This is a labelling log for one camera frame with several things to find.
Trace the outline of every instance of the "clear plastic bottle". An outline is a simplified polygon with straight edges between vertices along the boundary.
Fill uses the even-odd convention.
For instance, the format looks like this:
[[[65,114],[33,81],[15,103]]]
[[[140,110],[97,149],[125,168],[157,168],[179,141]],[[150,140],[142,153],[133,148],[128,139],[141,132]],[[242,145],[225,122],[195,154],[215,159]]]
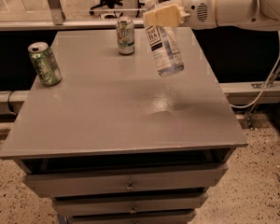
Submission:
[[[158,8],[158,0],[144,0],[147,10]],[[148,44],[161,77],[184,70],[183,60],[172,27],[146,27]]]

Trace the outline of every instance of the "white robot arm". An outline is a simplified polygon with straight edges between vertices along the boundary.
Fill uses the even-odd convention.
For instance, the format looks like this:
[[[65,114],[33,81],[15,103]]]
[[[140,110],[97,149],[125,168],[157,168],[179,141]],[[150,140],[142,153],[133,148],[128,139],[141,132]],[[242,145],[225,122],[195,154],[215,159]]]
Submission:
[[[166,13],[168,7],[171,7],[172,16],[172,4],[182,7],[184,13],[177,14],[180,9],[176,9],[173,19],[158,16],[159,12]],[[280,31],[280,0],[171,0],[161,3],[161,6],[153,15],[155,20],[146,19],[145,15],[148,25],[164,25],[167,22],[175,26],[176,21],[179,23],[180,18],[188,14],[184,23],[196,30],[236,26],[248,30]]]

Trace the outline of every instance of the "gray cabinet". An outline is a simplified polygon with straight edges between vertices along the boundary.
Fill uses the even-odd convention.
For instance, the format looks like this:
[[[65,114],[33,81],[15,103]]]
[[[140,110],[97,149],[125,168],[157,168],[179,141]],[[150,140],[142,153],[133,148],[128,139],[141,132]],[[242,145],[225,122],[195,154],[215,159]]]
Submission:
[[[1,150],[69,223],[181,223],[228,170],[245,135],[190,28],[185,71],[159,77],[143,29],[118,54],[113,30],[59,32],[63,80],[38,78]]]

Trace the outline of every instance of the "terrazzo floor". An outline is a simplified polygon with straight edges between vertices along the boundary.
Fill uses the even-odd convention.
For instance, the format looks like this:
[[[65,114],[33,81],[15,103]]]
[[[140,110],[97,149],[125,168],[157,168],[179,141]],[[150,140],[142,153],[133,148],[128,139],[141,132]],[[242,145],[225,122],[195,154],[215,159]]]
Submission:
[[[269,114],[253,115],[255,130],[241,120],[248,147],[238,148],[229,170],[207,192],[191,224],[280,224],[280,132]],[[0,131],[12,124],[0,123]],[[0,148],[4,143],[0,132]],[[57,224],[48,199],[39,199],[21,180],[24,173],[13,161],[0,160],[0,224]]]

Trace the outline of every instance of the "aluminum can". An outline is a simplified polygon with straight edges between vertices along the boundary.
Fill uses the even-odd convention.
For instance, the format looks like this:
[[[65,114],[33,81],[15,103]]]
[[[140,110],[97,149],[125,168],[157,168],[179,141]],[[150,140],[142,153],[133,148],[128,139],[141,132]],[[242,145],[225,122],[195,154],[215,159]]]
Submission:
[[[134,24],[129,16],[122,16],[116,23],[119,53],[129,55],[134,53]]]
[[[53,86],[62,80],[62,74],[53,50],[47,43],[33,43],[28,47],[28,51],[30,60],[44,86]]]

